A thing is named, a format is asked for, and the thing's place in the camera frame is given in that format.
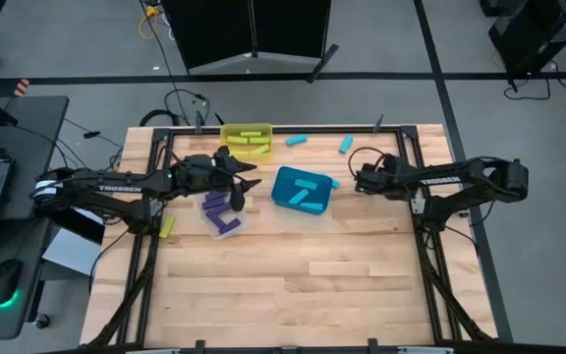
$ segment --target blue container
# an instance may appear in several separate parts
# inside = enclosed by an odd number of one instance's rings
[[[316,210],[303,207],[300,204],[293,205],[290,203],[290,200],[304,189],[295,185],[297,179],[313,182],[317,185],[315,191],[310,191],[310,194],[303,199],[303,203],[322,204],[324,205],[323,210]],[[302,171],[296,168],[281,167],[276,175],[271,197],[278,206],[320,215],[324,213],[329,205],[332,185],[331,177]]]

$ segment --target yellow bin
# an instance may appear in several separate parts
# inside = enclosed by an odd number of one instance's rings
[[[240,138],[242,133],[247,132],[260,132],[260,138],[270,138],[270,150],[263,153],[251,153],[252,151],[260,148],[263,144],[235,144],[229,143],[228,137]],[[228,146],[231,150],[231,155],[242,161],[249,160],[262,160],[268,159],[272,156],[272,125],[265,123],[252,123],[252,124],[225,124],[220,130],[220,145]]]

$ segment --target wooden table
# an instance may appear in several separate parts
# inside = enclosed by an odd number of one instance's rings
[[[441,125],[418,130],[426,164],[451,162]],[[129,130],[122,171],[145,172],[151,135],[152,128]],[[159,247],[146,348],[193,348],[197,339],[207,347],[361,346],[369,338],[380,345],[433,342],[407,203],[354,191],[350,152],[338,152],[343,135],[312,135],[306,144],[286,147],[289,137],[275,135],[272,159],[243,174],[263,182],[247,194],[248,223],[239,235],[213,240],[193,197],[169,204],[165,213],[177,222]],[[181,157],[212,154],[218,143],[217,136],[183,136],[174,150]],[[359,147],[398,154],[390,134],[357,134],[350,151]],[[376,152],[361,151],[354,168],[376,159]],[[341,183],[323,215],[274,205],[270,192],[280,166],[325,173]],[[456,191],[432,189],[438,195]],[[454,216],[447,224],[470,234],[466,218]],[[125,228],[108,227],[103,246]],[[484,331],[496,335],[473,244],[451,231],[441,238],[455,296]],[[122,301],[132,245],[133,238],[124,237],[98,263],[81,342],[93,339]],[[130,340],[138,313],[135,306]]]

